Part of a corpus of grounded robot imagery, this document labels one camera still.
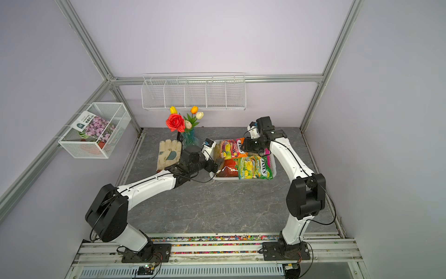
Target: gray marble surface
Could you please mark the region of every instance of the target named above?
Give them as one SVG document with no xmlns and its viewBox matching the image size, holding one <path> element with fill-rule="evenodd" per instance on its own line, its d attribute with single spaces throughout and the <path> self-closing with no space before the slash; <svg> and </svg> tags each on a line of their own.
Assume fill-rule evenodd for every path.
<svg viewBox="0 0 446 279">
<path fill-rule="evenodd" d="M 297 154 L 314 169 L 299 128 L 282 129 Z M 242 137 L 246 128 L 201 127 L 195 130 L 203 142 L 207 137 Z M 146 128 L 146 131 L 127 183 L 155 174 L 159 142 L 176 139 L 176 132 L 167 128 Z M 276 166 L 277 175 L 272 180 L 187 182 L 135 206 L 128 213 L 128 222 L 145 233 L 278 233 L 289 215 L 285 203 L 289 180 L 277 159 Z M 195 179 L 207 181 L 209 178 L 209 173 L 201 171 Z M 325 208 L 314 219 L 329 223 L 333 217 Z M 311 222 L 307 232 L 337 233 L 337 229 L 335 224 L 324 226 Z"/>
</svg>

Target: purple flower picture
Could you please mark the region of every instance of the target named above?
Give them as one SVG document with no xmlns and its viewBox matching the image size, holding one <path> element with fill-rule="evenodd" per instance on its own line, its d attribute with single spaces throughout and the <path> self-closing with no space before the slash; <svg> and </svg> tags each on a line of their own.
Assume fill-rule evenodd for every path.
<svg viewBox="0 0 446 279">
<path fill-rule="evenodd" d="M 107 142 L 113 131 L 115 130 L 115 125 L 110 124 L 108 127 L 108 121 L 102 117 L 96 116 L 84 129 L 84 133 L 90 137 L 97 138 L 103 142 Z"/>
</svg>

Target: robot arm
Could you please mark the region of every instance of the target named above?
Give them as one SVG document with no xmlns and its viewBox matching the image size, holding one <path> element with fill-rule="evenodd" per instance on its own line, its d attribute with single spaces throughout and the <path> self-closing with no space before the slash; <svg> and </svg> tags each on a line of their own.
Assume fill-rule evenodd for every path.
<svg viewBox="0 0 446 279">
<path fill-rule="evenodd" d="M 277 256 L 280 256 L 290 260 L 298 256 L 298 252 L 299 257 L 308 259 L 310 254 L 301 239 L 309 221 L 325 207 L 325 179 L 305 165 L 291 147 L 286 134 L 275 129 L 269 117 L 257 119 L 248 130 L 251 138 L 244 140 L 242 150 L 264 154 L 268 148 L 280 161 L 291 182 L 286 197 L 289 210 L 287 224 L 278 242 L 264 243 L 264 259 L 279 260 Z M 156 249 L 161 248 L 164 255 L 169 255 L 170 245 L 157 244 L 154 247 L 144 233 L 127 223 L 128 210 L 156 194 L 181 186 L 202 169 L 215 173 L 218 166 L 210 158 L 214 147 L 215 142 L 206 139 L 202 149 L 189 146 L 183 150 L 178 163 L 156 175 L 119 187 L 103 186 L 85 216 L 86 221 L 103 242 L 113 241 L 126 247 L 123 262 L 149 262 L 158 252 Z M 267 250 L 280 253 L 267 258 Z M 168 259 L 168 256 L 163 257 L 163 261 Z"/>
<path fill-rule="evenodd" d="M 156 252 L 152 241 L 141 231 L 127 223 L 127 213 L 140 202 L 171 190 L 190 181 L 193 174 L 201 169 L 216 172 L 217 165 L 209 154 L 215 147 L 215 142 L 206 139 L 203 148 L 190 146 L 181 154 L 180 161 L 165 170 L 140 181 L 114 187 L 111 184 L 103 186 L 91 205 L 85 220 L 92 226 L 103 242 L 117 242 L 126 247 L 128 259 L 136 262 L 146 262 Z"/>
<path fill-rule="evenodd" d="M 256 123 L 252 122 L 248 131 L 251 139 L 244 140 L 242 149 L 245 152 L 263 154 L 268 148 L 280 161 L 291 183 L 286 197 L 288 221 L 281 231 L 278 247 L 269 250 L 280 251 L 280 255 L 274 255 L 274 258 L 281 256 L 283 259 L 290 259 L 295 257 L 297 252 L 301 253 L 303 258 L 309 258 L 310 255 L 305 253 L 307 248 L 302 238 L 309 222 L 325 207 L 325 178 L 322 174 L 315 174 L 300 159 L 286 134 L 275 129 L 269 117 L 259 118 Z"/>
</svg>

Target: white tulip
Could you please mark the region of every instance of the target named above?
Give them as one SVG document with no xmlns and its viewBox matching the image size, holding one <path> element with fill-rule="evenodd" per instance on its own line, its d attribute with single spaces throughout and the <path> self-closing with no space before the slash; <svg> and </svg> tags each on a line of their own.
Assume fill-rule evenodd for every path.
<svg viewBox="0 0 446 279">
<path fill-rule="evenodd" d="M 192 123 L 190 123 L 189 121 L 185 120 L 184 121 L 184 126 L 186 127 L 186 129 L 190 129 L 190 128 L 192 128 Z"/>
<path fill-rule="evenodd" d="M 197 114 L 195 115 L 195 117 L 196 117 L 197 119 L 202 119 L 203 116 L 204 116 L 204 113 L 202 113 L 202 112 L 197 112 Z"/>
</svg>

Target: white plastic basket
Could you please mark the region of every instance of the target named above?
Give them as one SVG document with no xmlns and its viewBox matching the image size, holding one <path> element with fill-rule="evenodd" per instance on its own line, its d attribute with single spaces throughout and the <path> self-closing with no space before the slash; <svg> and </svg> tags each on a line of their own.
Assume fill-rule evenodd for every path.
<svg viewBox="0 0 446 279">
<path fill-rule="evenodd" d="M 231 110 L 246 108 L 246 84 L 243 77 L 208 79 L 157 79 L 144 77 L 141 88 L 142 106 L 149 111 L 171 106 L 200 110 Z"/>
<path fill-rule="evenodd" d="M 214 148 L 218 148 L 220 146 L 221 141 L 225 141 L 225 140 L 214 140 L 215 141 L 215 147 Z M 214 155 L 215 152 L 211 152 L 210 156 L 212 159 L 214 159 Z M 273 172 L 273 177 L 276 176 L 276 162 L 274 161 L 274 155 L 270 155 L 269 159 L 271 161 L 271 171 Z M 218 181 L 260 181 L 260 180 L 268 180 L 268 179 L 239 179 L 238 177 L 216 177 L 214 176 L 213 172 L 209 173 L 210 177 L 214 177 L 213 180 L 218 180 Z"/>
<path fill-rule="evenodd" d="M 68 129 L 59 140 L 59 144 L 74 158 L 107 159 L 129 124 L 130 115 L 123 103 L 92 103 L 86 110 L 109 121 L 109 125 L 115 125 L 104 147 L 100 148 L 99 140 L 93 137 L 89 138 L 90 141 L 82 142 L 83 138 L 73 128 Z"/>
</svg>

